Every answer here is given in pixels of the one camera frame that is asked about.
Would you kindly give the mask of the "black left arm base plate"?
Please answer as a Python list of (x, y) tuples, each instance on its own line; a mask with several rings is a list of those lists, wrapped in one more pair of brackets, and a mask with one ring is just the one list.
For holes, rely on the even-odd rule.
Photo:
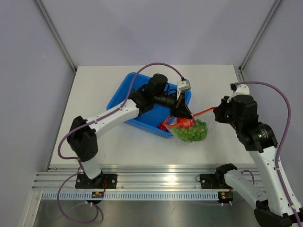
[(117, 174), (101, 174), (94, 179), (89, 179), (86, 174), (77, 176), (76, 189), (115, 189), (117, 185)]

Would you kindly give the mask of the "green toy grapes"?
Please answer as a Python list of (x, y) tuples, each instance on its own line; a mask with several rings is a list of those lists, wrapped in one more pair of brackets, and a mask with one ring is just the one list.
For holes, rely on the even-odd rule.
[(191, 143), (203, 141), (208, 135), (206, 122), (199, 119), (195, 120), (195, 125), (190, 128), (171, 127), (170, 133), (178, 140)]

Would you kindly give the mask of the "clear zip bag orange zipper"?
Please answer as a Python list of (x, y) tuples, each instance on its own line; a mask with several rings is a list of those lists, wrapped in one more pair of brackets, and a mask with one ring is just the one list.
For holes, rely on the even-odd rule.
[(179, 141), (202, 142), (215, 134), (214, 109), (215, 107), (211, 107), (198, 112), (193, 115), (192, 119), (169, 116), (163, 122), (163, 126)]

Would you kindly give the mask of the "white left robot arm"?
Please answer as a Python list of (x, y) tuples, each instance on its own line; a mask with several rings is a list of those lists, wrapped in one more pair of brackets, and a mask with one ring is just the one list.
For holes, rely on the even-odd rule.
[(190, 90), (189, 80), (177, 83), (176, 93), (170, 94), (168, 79), (162, 74), (154, 74), (146, 84), (130, 91), (125, 100), (106, 112), (89, 119), (76, 117), (67, 136), (67, 142), (76, 153), (86, 183), (91, 188), (105, 186), (103, 172), (98, 165), (98, 139), (117, 125), (151, 111), (155, 105), (169, 109), (173, 117), (192, 119), (185, 99)]

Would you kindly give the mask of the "red toy apple top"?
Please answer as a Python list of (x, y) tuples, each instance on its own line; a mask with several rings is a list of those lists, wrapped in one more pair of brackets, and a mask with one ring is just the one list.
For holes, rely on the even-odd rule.
[(187, 118), (177, 118), (177, 125), (180, 128), (190, 128), (195, 125), (195, 120)]

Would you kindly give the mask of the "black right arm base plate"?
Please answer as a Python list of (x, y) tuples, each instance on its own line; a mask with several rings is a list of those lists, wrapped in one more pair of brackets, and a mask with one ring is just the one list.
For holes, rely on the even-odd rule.
[(200, 174), (195, 177), (195, 180), (200, 183), (201, 189), (230, 189), (225, 184), (220, 184), (215, 174)]

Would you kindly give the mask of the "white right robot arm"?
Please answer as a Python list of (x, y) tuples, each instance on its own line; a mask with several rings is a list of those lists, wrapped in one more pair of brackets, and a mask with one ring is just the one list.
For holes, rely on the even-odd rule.
[(290, 185), (280, 180), (282, 169), (276, 166), (278, 142), (272, 128), (258, 120), (257, 102), (250, 95), (225, 96), (214, 109), (215, 121), (231, 125), (237, 138), (249, 152), (265, 192), (241, 177), (237, 167), (225, 164), (217, 167), (215, 183), (235, 189), (253, 208), (261, 227), (301, 227), (303, 207), (292, 194)]

